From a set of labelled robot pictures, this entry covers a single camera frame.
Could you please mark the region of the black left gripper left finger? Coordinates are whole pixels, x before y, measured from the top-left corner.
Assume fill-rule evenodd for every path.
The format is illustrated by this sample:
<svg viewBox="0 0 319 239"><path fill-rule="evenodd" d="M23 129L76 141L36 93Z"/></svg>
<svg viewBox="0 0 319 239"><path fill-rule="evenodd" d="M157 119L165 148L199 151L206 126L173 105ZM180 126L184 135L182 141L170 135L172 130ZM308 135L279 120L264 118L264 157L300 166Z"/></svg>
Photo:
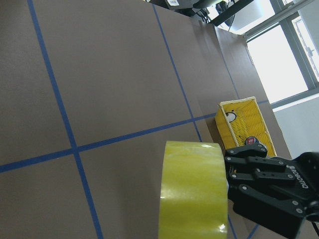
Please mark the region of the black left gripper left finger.
<svg viewBox="0 0 319 239"><path fill-rule="evenodd" d="M230 185L293 185L287 163L278 157L267 158L267 149L260 143L225 150L224 161Z"/></svg>

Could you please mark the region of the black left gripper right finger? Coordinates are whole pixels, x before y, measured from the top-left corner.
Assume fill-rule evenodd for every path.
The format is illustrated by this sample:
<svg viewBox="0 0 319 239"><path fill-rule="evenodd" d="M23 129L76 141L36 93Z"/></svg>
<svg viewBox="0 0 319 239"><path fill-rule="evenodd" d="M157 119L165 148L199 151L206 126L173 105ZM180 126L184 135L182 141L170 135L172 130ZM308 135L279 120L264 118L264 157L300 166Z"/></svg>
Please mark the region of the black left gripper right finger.
<svg viewBox="0 0 319 239"><path fill-rule="evenodd" d="M279 200L247 184L230 186L228 199L233 211L286 238L297 238L306 219L306 210L295 199Z"/></svg>

